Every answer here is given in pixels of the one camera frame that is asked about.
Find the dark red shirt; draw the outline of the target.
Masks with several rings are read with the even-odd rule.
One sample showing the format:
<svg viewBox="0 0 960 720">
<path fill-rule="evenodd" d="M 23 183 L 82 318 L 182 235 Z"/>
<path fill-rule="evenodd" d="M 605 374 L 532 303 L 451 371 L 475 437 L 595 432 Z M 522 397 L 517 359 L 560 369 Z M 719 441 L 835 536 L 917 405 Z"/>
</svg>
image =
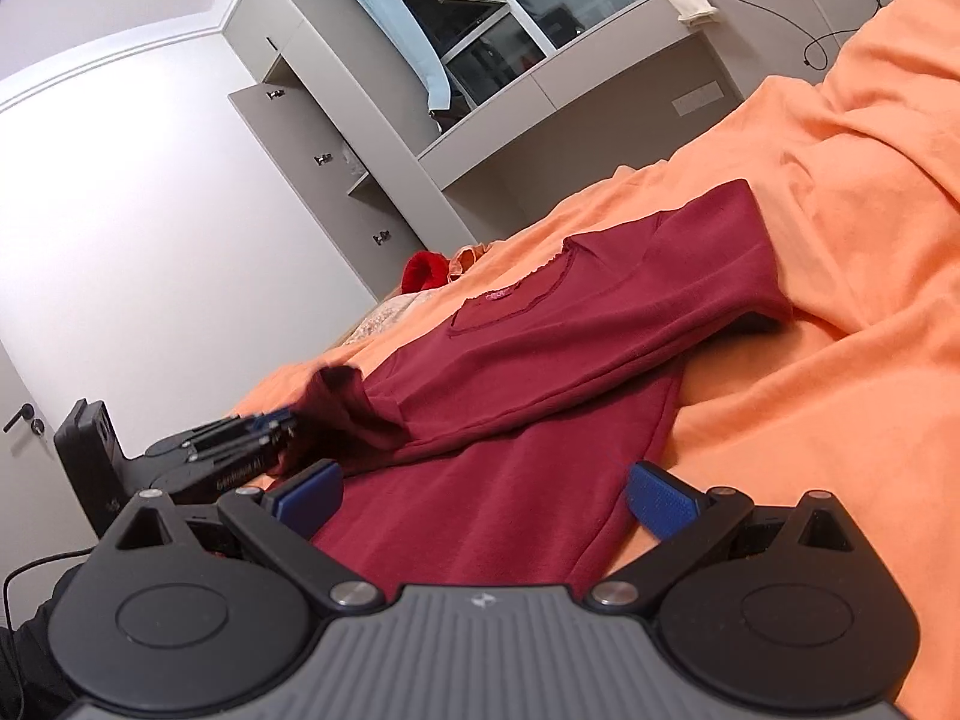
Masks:
<svg viewBox="0 0 960 720">
<path fill-rule="evenodd" d="M 345 476 L 314 544 L 386 592 L 582 592 L 625 543 L 630 466 L 662 452 L 693 349 L 789 312 L 740 179 L 566 239 L 375 371 L 314 372 L 296 416 Z"/>
</svg>

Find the orange bed sheet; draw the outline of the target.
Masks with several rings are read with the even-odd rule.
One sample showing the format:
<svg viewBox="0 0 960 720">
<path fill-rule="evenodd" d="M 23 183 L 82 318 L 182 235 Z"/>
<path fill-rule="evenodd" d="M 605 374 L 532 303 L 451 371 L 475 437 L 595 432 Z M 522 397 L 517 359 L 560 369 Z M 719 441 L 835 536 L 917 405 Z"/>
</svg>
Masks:
<svg viewBox="0 0 960 720">
<path fill-rule="evenodd" d="M 760 209 L 782 322 L 743 323 L 686 360 L 658 457 L 688 483 L 771 504 L 843 499 L 918 614 L 900 694 L 958 712 L 958 0 L 893 0 L 820 83 L 773 76 L 669 160 L 574 193 L 497 242 L 386 332 L 278 369 L 246 413 L 296 405 L 325 366 L 373 372 L 566 239 L 677 210 L 745 181 Z"/>
</svg>

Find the floral pink pillow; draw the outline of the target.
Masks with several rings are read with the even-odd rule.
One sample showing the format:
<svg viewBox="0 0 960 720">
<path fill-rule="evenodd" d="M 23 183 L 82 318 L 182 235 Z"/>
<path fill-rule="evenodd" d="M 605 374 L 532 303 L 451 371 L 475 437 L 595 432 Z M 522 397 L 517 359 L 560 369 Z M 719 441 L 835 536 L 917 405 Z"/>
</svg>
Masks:
<svg viewBox="0 0 960 720">
<path fill-rule="evenodd" d="M 387 328 L 391 328 L 400 319 L 403 319 L 410 310 L 421 304 L 430 294 L 431 289 L 428 289 L 428 291 L 420 291 L 420 293 L 395 294 L 395 296 L 384 299 L 342 338 L 342 344 L 358 343 L 365 338 L 386 332 Z"/>
</svg>

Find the grey wardrobe door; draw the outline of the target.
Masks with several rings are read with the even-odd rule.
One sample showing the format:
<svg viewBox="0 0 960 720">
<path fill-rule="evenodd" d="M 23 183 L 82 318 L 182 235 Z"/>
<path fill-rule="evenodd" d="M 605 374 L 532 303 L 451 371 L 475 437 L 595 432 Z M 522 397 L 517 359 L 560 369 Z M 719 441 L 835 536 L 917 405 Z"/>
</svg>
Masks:
<svg viewBox="0 0 960 720">
<path fill-rule="evenodd" d="M 371 293 L 392 293 L 420 239 L 313 96 L 260 83 L 229 99 Z"/>
</svg>

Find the red cloth item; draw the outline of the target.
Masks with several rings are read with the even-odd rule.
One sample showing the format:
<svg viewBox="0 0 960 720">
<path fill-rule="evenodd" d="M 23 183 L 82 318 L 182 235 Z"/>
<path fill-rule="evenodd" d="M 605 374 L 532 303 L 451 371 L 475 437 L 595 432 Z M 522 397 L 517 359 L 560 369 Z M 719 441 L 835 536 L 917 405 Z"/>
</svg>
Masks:
<svg viewBox="0 0 960 720">
<path fill-rule="evenodd" d="M 443 254 L 420 250 L 405 263 L 400 293 L 415 294 L 441 288 L 449 281 L 449 270 L 451 262 Z"/>
</svg>

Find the grey built-in cabinet unit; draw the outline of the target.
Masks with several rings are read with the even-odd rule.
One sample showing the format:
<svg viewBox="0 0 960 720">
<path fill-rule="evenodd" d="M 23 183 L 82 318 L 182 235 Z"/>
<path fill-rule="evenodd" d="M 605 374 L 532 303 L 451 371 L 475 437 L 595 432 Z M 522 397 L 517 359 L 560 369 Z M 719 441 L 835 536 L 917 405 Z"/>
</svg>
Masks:
<svg viewBox="0 0 960 720">
<path fill-rule="evenodd" d="M 306 89 L 421 249 L 511 236 L 617 166 L 698 137 L 773 75 L 818 82 L 890 0 L 711 0 L 682 25 L 638 0 L 475 107 L 434 117 L 409 64 L 356 0 L 239 0 L 226 41 L 252 85 Z M 724 98 L 680 117 L 709 82 Z"/>
</svg>

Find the light blue left curtain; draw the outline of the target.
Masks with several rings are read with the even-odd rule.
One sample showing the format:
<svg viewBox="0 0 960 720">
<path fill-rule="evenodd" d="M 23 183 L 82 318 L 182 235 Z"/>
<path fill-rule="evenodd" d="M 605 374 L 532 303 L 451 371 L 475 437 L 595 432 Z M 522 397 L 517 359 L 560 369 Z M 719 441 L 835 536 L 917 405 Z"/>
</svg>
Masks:
<svg viewBox="0 0 960 720">
<path fill-rule="evenodd" d="M 430 112 L 451 109 L 452 88 L 443 62 L 404 0 L 356 0 L 386 34 L 427 92 Z"/>
</svg>

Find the wall socket plate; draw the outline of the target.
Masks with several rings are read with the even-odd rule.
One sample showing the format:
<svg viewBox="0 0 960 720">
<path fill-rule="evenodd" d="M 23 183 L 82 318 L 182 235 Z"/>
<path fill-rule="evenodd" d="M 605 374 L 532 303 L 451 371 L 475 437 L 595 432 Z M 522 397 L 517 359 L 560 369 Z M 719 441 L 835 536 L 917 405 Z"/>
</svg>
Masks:
<svg viewBox="0 0 960 720">
<path fill-rule="evenodd" d="M 709 82 L 675 98 L 672 106 L 680 117 L 685 117 L 693 114 L 695 110 L 717 103 L 722 98 L 724 98 L 724 89 L 721 85 L 718 82 Z"/>
</svg>

